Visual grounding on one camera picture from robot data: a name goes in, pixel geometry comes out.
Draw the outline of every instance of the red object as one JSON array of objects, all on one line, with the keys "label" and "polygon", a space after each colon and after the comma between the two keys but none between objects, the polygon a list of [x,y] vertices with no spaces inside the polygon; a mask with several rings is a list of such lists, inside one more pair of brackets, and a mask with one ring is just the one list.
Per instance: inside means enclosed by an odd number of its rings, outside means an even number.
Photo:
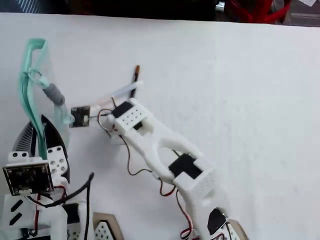
[{"label": "red object", "polygon": [[235,15],[244,23],[272,24],[277,20],[284,21],[290,8],[291,0],[284,0],[284,7],[280,10],[269,13],[273,0],[256,0],[252,12],[241,6],[239,0],[226,0],[225,11]]}]

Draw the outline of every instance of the cable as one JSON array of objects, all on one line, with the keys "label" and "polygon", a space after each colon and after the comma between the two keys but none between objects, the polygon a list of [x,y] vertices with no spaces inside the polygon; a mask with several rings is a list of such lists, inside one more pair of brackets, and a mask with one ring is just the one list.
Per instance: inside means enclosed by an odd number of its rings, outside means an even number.
[{"label": "cable", "polygon": [[[102,117],[102,116],[108,116],[108,114],[109,114],[109,113],[101,114],[100,117]],[[94,115],[94,116],[90,116],[89,119],[95,119],[95,118],[97,118],[97,117],[98,117],[98,115]]]},{"label": "cable", "polygon": [[90,221],[90,186],[86,188],[86,220],[85,220],[85,231],[84,231],[84,240],[88,238],[89,231],[89,221]]},{"label": "cable", "polygon": [[180,204],[180,202],[179,202],[178,192],[179,192],[179,190],[176,190],[176,192],[175,192],[176,201],[177,201],[177,203],[178,203],[178,206],[179,206],[181,212],[183,213],[183,215],[185,216],[186,220],[188,221],[188,225],[189,225],[188,228],[184,229],[184,230],[180,233],[180,238],[181,238],[182,240],[186,240],[186,239],[188,239],[188,238],[190,237],[191,233],[193,232],[194,226],[193,226],[193,224],[192,224],[192,221],[191,221],[190,216],[185,212],[185,210],[182,208],[182,206],[181,206],[181,204]]},{"label": "cable", "polygon": [[229,229],[228,224],[230,224],[230,222],[227,221],[227,222],[225,223],[225,226],[226,226],[226,229],[228,230],[228,234],[229,234],[229,237],[230,237],[230,240],[231,240],[231,239],[232,239],[232,238],[231,238],[231,232],[230,232],[230,229]]},{"label": "cable", "polygon": [[111,114],[111,109],[109,109],[109,108],[103,108],[103,109],[101,109],[99,112],[98,112],[98,115],[97,115],[97,121],[98,121],[98,124],[99,124],[99,126],[102,128],[102,129],[104,129],[106,132],[114,132],[115,130],[114,129],[107,129],[106,127],[104,127],[103,125],[102,125],[102,123],[101,123],[101,121],[100,121],[100,117],[101,117],[101,113],[102,113],[102,111],[106,111],[106,110],[108,110],[108,111],[110,111],[110,112],[108,112],[107,114],[106,114],[106,116],[108,116],[109,114]]},{"label": "cable", "polygon": [[[36,195],[36,200],[39,201],[41,198],[40,194]],[[34,232],[32,232],[30,229],[28,230],[28,233],[32,236],[32,237],[36,237],[38,235],[38,221],[39,221],[39,210],[38,210],[38,206],[35,206],[35,214],[34,214],[34,221],[33,221],[33,227],[34,227]]]},{"label": "cable", "polygon": [[65,186],[59,185],[59,186],[55,186],[54,188],[55,189],[63,189],[63,194],[62,194],[61,199],[65,198],[67,196],[67,190],[66,190]]},{"label": "cable", "polygon": [[172,190],[168,193],[162,193],[162,187],[164,185],[164,182],[159,178],[160,180],[160,195],[163,196],[163,197],[168,197],[170,196],[171,194],[174,193],[174,191],[176,190],[176,186],[173,186]]},{"label": "cable", "polygon": [[143,172],[143,171],[148,171],[149,173],[152,173],[151,170],[149,169],[146,169],[146,168],[143,168],[143,169],[140,169],[139,171],[137,171],[136,173],[132,173],[130,171],[130,158],[131,158],[131,154],[130,154],[130,148],[129,148],[129,145],[128,143],[126,142],[126,140],[121,136],[119,135],[119,138],[122,139],[124,145],[126,146],[126,149],[128,151],[128,162],[127,162],[127,165],[126,165],[126,169],[128,170],[128,173],[131,175],[131,176],[135,176],[135,175],[138,175],[139,173]]},{"label": "cable", "polygon": [[114,99],[114,97],[113,97],[113,96],[111,97],[111,100],[112,100],[112,102],[113,102],[113,106],[114,106],[114,108],[116,108],[116,107],[117,107],[117,104],[116,104],[116,101],[115,101],[115,99]]},{"label": "cable", "polygon": [[55,206],[58,206],[58,205],[60,205],[60,204],[66,203],[68,200],[70,200],[70,199],[74,198],[75,196],[79,195],[80,193],[82,193],[83,190],[87,189],[87,188],[90,186],[91,181],[92,181],[92,179],[94,178],[94,176],[95,176],[95,174],[94,174],[93,172],[90,173],[88,180],[87,180],[87,181],[85,182],[85,184],[84,184],[83,186],[81,186],[78,190],[76,190],[76,191],[74,191],[72,194],[70,194],[70,195],[68,195],[68,196],[66,196],[66,197],[64,197],[64,198],[62,198],[62,199],[60,199],[60,200],[54,201],[53,203],[50,203],[50,204],[42,204],[41,202],[34,200],[34,199],[33,199],[32,197],[30,197],[30,196],[27,196],[27,198],[28,198],[30,201],[32,201],[33,203],[38,204],[38,205],[40,205],[40,206],[42,206],[42,207],[45,207],[45,208],[55,207]]},{"label": "cable", "polygon": [[172,152],[175,153],[175,155],[177,155],[178,157],[180,157],[180,154],[179,154],[176,150],[173,150],[173,149],[171,149],[171,150],[172,150]]},{"label": "cable", "polygon": [[225,235],[223,233],[220,233],[219,235],[217,235],[215,238],[213,238],[212,240],[219,240],[219,238],[222,237],[222,240],[225,240]]}]

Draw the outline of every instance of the gray tube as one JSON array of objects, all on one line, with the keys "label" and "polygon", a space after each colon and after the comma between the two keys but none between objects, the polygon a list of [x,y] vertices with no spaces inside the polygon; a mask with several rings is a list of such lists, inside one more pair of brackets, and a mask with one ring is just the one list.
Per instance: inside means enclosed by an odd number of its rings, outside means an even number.
[{"label": "gray tube", "polygon": [[50,83],[50,85],[43,89],[45,95],[57,106],[65,104],[65,96],[60,92],[56,85]]}]

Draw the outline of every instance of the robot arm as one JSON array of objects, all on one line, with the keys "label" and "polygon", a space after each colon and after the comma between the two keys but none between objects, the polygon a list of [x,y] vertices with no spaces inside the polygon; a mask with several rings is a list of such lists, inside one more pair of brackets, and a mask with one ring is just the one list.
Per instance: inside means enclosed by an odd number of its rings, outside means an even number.
[{"label": "robot arm", "polygon": [[[227,201],[216,183],[212,163],[197,147],[164,126],[134,98],[116,107],[105,125],[113,126],[133,146],[157,179],[177,187],[201,240],[214,239],[222,232],[226,218],[217,207],[226,207]],[[182,155],[166,166],[159,157],[160,148]]]},{"label": "robot arm", "polygon": [[[74,228],[79,239],[84,239],[86,230],[87,204],[85,201],[66,202],[64,205],[43,207],[28,200],[37,199],[43,205],[62,200],[68,193],[70,169],[68,156],[59,132],[45,121],[47,159],[35,156],[36,131],[27,124],[13,151],[8,155],[8,164],[3,167],[10,194],[4,198],[0,231],[6,239],[21,239],[21,230],[38,237],[50,236],[52,240],[67,240],[67,230]],[[94,239],[92,214],[89,213],[88,240]]]}]

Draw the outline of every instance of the white table surface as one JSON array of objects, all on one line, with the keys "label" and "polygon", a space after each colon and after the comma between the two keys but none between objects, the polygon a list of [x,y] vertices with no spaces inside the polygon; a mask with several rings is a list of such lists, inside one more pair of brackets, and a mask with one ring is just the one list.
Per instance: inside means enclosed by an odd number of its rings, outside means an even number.
[{"label": "white table surface", "polygon": [[[128,84],[140,64],[137,99],[213,162],[250,239],[320,239],[320,29],[1,13],[3,164],[27,121],[12,82],[33,37],[49,41],[69,106]],[[125,147],[94,121],[71,130],[68,154],[71,188],[95,172],[92,207],[115,214],[125,239],[179,239],[175,198],[148,173],[129,176]]]}]

